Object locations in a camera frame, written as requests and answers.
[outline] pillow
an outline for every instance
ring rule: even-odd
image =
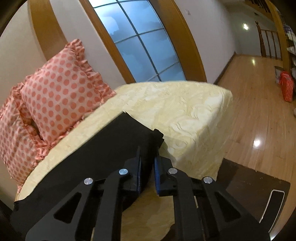
[[[16,89],[12,89],[0,110],[0,157],[20,191],[29,174],[47,155],[48,149],[36,130],[25,124],[26,120],[19,111],[21,101]]]
[[[40,136],[53,147],[115,92],[84,59],[84,47],[76,39],[26,77],[21,95]]]
[[[12,87],[10,90],[10,96],[13,95],[13,98],[15,100],[15,104],[18,107],[18,110],[20,112],[20,115],[23,119],[24,124],[31,125],[32,124],[32,116],[29,112],[29,110],[26,108],[26,105],[20,95],[20,90],[24,86],[24,83],[17,84],[16,86]],[[7,98],[4,105],[7,104],[7,102],[10,100],[10,98]]]

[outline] window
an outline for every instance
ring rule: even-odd
[[[89,0],[136,82],[185,80],[174,47],[147,0]]]

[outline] frosted glass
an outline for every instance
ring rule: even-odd
[[[161,81],[170,81],[170,80],[185,80],[182,68],[179,63],[174,64],[172,67],[161,73]]]
[[[143,34],[141,39],[158,72],[178,62],[175,50],[163,29]]]
[[[121,5],[139,34],[163,27],[148,1],[129,1]]]
[[[95,11],[114,42],[136,34],[117,3],[95,8]]]
[[[98,7],[104,4],[116,2],[116,0],[89,0],[93,7]]]
[[[136,82],[143,82],[154,75],[155,70],[138,37],[132,37],[116,44]]]

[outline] hallway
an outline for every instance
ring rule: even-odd
[[[234,125],[225,158],[291,183],[283,211],[271,231],[275,236],[296,206],[296,101],[283,100],[275,83],[279,60],[236,56],[219,86],[234,97]]]

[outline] white wall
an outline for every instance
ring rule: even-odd
[[[258,35],[258,30],[255,24],[255,21],[259,22],[261,29],[272,30],[272,31],[276,31],[275,24],[266,16],[263,16],[261,13],[259,13],[252,7],[247,6],[244,3],[227,5],[227,9],[230,13],[230,18],[231,18],[234,33],[239,42],[238,54],[261,56],[259,35]],[[249,26],[249,30],[246,31],[243,28],[244,23],[246,23]],[[266,46],[265,47],[266,54],[269,54],[268,43],[267,43],[265,32],[262,34],[263,34],[264,44]],[[276,36],[274,37],[276,41],[277,55],[280,56],[280,48],[277,41],[277,37]],[[269,35],[268,38],[271,44],[271,54],[272,56],[275,56],[273,40],[271,35]]]
[[[85,58],[100,72],[103,81],[113,89],[126,84],[79,0],[50,0],[50,3],[67,41],[83,42]]]
[[[236,50],[229,13],[219,0],[175,2],[194,37],[207,81],[214,83]]]
[[[7,98],[12,86],[22,82],[45,62],[45,57],[32,31],[28,5],[25,3],[13,16],[0,37],[0,105]],[[17,186],[9,177],[0,160],[0,199],[13,208]]]

